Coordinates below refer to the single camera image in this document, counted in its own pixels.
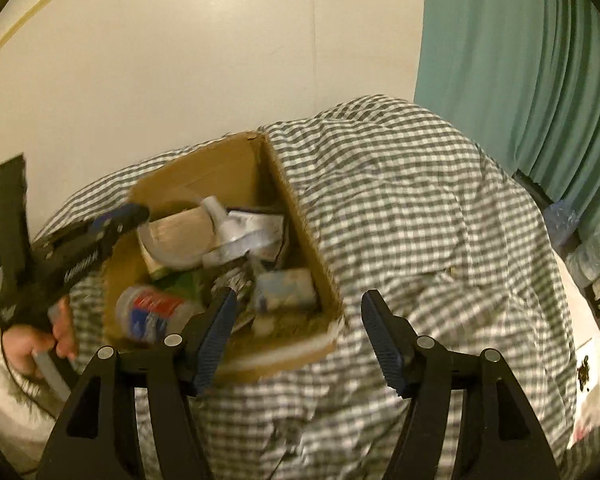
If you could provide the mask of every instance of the plastic jar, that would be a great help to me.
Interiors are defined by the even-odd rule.
[[[129,339],[153,344],[180,333],[191,317],[205,309],[150,285],[133,285],[116,303],[116,319]]]

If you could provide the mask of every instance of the metal bolt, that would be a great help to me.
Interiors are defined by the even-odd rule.
[[[436,345],[436,342],[433,341],[433,339],[430,338],[428,335],[421,335],[417,339],[416,343],[418,343],[418,346],[420,348],[426,348],[426,349],[433,348]]]
[[[487,359],[487,361],[491,361],[492,363],[497,363],[502,356],[500,355],[500,352],[498,352],[497,350],[494,350],[493,348],[489,348],[484,353],[484,357],[485,357],[485,359]]]
[[[164,338],[164,344],[167,346],[178,346],[180,343],[182,343],[180,334],[169,334]]]
[[[113,355],[113,348],[110,346],[103,346],[98,350],[98,357],[100,359],[109,359]]]

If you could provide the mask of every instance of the white sleeve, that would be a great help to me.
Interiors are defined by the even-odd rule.
[[[46,385],[28,381],[15,371],[13,377],[3,359],[0,341],[0,450],[18,472],[38,465],[55,421],[20,390],[57,415],[62,403]]]

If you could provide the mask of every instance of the human hand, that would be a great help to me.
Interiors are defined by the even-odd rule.
[[[53,335],[29,325],[14,325],[2,334],[2,348],[10,366],[25,377],[43,379],[33,355],[48,352],[56,342],[58,357],[75,359],[78,345],[75,339],[74,316],[69,298],[58,302],[58,313],[52,321]]]

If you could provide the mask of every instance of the teal curtain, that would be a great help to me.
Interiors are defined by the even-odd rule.
[[[425,0],[415,102],[600,221],[600,14],[590,0]]]

